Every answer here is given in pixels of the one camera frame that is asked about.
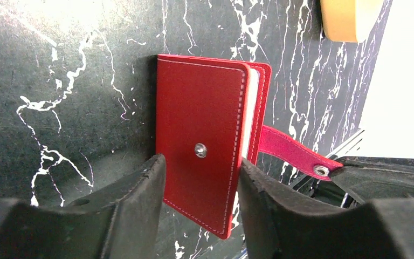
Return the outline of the red leather card holder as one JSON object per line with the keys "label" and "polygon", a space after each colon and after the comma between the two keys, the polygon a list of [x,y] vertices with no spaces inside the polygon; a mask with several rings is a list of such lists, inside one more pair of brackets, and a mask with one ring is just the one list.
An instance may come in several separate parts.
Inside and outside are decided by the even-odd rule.
{"label": "red leather card holder", "polygon": [[243,160],[277,157],[329,181],[341,164],[264,125],[269,64],[157,56],[156,152],[167,163],[164,202],[221,239],[231,235]]}

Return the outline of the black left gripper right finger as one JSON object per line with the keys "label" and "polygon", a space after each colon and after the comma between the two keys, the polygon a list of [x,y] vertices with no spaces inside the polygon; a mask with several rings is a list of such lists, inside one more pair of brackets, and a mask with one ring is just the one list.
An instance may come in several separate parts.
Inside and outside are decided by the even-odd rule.
{"label": "black left gripper right finger", "polygon": [[414,198],[344,209],[240,167],[240,212],[249,258],[414,258]]}

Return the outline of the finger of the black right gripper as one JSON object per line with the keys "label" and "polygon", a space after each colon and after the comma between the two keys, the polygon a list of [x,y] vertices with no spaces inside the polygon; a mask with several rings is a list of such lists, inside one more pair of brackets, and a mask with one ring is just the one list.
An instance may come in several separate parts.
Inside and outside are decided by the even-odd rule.
{"label": "finger of the black right gripper", "polygon": [[334,184],[359,204],[371,199],[414,198],[414,159],[345,156],[330,173]]}

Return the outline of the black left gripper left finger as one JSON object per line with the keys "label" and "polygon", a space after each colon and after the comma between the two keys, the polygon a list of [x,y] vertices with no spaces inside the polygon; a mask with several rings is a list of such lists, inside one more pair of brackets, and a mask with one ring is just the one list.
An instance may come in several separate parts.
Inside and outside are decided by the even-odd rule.
{"label": "black left gripper left finger", "polygon": [[158,154],[64,207],[0,199],[0,258],[153,258],[165,173]]}

